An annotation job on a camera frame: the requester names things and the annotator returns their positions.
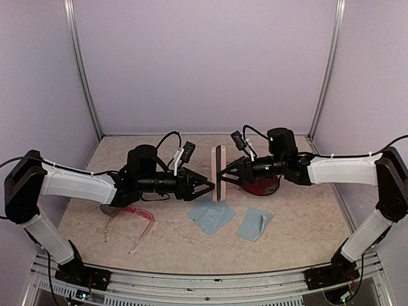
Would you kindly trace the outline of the pink glasses case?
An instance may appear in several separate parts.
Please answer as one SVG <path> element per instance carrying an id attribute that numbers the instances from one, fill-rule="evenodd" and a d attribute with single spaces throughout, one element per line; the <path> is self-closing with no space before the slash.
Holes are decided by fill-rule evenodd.
<path id="1" fill-rule="evenodd" d="M 226 168 L 226 146 L 218 145 L 211 150 L 211 178 L 215 187 L 212 191 L 214 202 L 226 201 L 226 182 L 221 178 L 220 172 Z"/>

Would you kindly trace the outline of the large blue cleaning cloth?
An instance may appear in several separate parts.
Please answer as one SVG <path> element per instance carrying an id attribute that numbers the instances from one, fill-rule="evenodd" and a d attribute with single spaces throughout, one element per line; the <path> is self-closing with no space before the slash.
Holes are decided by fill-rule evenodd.
<path id="1" fill-rule="evenodd" d="M 205 197 L 186 216 L 210 236 L 232 220 L 236 212 L 223 202 L 214 202 L 211 197 Z"/>

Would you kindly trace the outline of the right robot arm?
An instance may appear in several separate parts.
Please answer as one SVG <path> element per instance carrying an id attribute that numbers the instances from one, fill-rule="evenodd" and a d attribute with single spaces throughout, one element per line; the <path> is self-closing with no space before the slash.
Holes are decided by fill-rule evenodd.
<path id="1" fill-rule="evenodd" d="M 238 150 L 245 156 L 230 163 L 226 147 L 212 149 L 212 178 L 215 182 L 215 201 L 226 197 L 226 183 L 244 186 L 266 176 L 283 176 L 299 186 L 335 185 L 344 207 L 369 200 L 373 195 L 367 217 L 335 251 L 330 263 L 304 272 L 309 290 L 321 289 L 363 276 L 364 254 L 381 242 L 391 227 L 407 216 L 407 166 L 391 143 L 377 152 L 360 155 L 325 156 L 301 152 L 292 130 L 277 127 L 263 135 L 268 142 L 269 155 L 257 156 L 245 139 L 244 131 L 231 134 Z"/>

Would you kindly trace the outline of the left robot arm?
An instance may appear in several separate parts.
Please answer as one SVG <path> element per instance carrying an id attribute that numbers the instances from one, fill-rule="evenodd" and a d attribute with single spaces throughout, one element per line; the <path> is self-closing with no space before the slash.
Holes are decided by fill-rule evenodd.
<path id="1" fill-rule="evenodd" d="M 143 144 L 127 153 L 119 171 L 100 173 L 68 168 L 47 161 L 37 150 L 14 157 L 16 164 L 4 180 L 5 218 L 23 227 L 29 237 L 57 263 L 57 280 L 105 291 L 111 271 L 87 266 L 74 243 L 65 239 L 42 211 L 41 196 L 60 196 L 92 201 L 113 208 L 126 208 L 145 193 L 173 194 L 193 201 L 213 191 L 214 183 L 185 167 L 170 171 L 157 148 Z"/>

